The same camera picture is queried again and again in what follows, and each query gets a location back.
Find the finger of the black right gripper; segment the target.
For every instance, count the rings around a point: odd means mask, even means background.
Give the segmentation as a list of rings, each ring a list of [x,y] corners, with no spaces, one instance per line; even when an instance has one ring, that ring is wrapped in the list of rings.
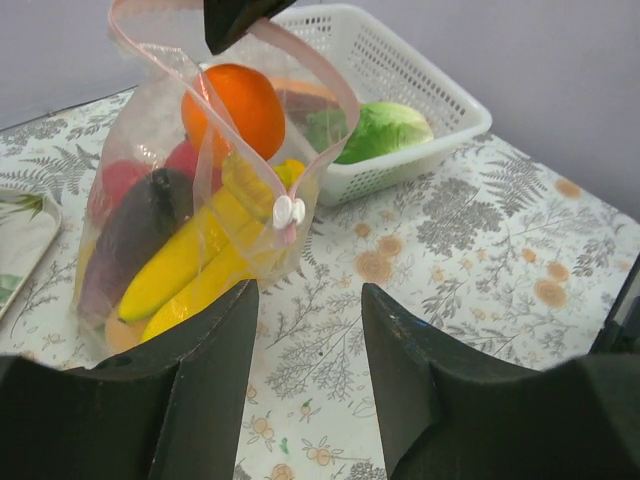
[[[209,51],[221,54],[262,18],[270,19],[295,0],[204,0],[204,35]]]

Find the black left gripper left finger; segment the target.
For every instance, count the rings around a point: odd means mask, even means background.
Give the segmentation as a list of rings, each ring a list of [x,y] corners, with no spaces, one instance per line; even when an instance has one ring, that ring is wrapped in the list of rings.
[[[3,357],[2,477],[231,478],[258,309],[243,281],[91,369]]]

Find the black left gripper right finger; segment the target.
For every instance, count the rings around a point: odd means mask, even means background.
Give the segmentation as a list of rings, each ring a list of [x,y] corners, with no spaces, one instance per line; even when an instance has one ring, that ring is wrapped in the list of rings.
[[[638,477],[637,356],[536,371],[446,334],[374,284],[361,307],[390,478]]]

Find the orange fruit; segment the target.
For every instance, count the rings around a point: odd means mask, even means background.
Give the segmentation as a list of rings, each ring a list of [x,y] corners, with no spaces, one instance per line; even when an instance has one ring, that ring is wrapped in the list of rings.
[[[271,159],[285,139],[286,120],[278,95],[269,79],[257,70],[238,64],[220,64],[204,74],[217,92],[244,141],[265,161]],[[182,122],[192,145],[200,150],[207,119],[190,94],[181,104]],[[214,133],[214,167],[221,169],[231,147]]]

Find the yellow orange peach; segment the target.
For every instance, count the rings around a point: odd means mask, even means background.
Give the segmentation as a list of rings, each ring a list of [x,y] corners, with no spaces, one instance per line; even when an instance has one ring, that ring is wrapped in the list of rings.
[[[118,316],[114,309],[105,322],[105,338],[109,353],[117,355],[136,347],[149,320],[144,319],[127,323]]]

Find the red apple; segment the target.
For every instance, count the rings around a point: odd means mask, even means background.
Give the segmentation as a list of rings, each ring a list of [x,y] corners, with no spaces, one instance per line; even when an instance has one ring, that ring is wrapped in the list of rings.
[[[198,165],[198,152],[191,145],[189,140],[180,142],[168,155],[164,162],[164,168],[180,171],[189,178],[193,184],[196,177]],[[211,192],[221,188],[221,171],[213,168],[211,170]]]
[[[106,166],[89,194],[88,214],[93,225],[100,228],[125,194],[149,171],[149,165],[129,159],[117,160]]]

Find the clear zip top bag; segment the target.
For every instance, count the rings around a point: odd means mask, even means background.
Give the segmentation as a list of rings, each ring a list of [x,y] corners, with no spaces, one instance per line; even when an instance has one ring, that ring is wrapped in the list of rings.
[[[359,103],[326,15],[264,1],[116,1],[116,45],[146,69],[87,201],[71,317],[106,359],[235,283],[295,270]]]

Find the yellow banana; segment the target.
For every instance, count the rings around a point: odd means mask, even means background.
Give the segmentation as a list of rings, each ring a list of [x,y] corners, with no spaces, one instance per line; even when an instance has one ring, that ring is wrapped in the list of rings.
[[[246,253],[268,236],[275,197],[237,156],[225,161],[221,177],[221,188],[143,266],[114,308],[124,322],[149,320],[140,343],[253,277]]]

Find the purple eggplant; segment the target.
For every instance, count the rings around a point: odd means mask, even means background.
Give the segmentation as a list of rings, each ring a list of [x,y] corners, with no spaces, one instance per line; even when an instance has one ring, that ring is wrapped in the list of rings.
[[[138,180],[101,231],[83,276],[78,316],[107,317],[141,268],[193,214],[192,180],[158,168]]]

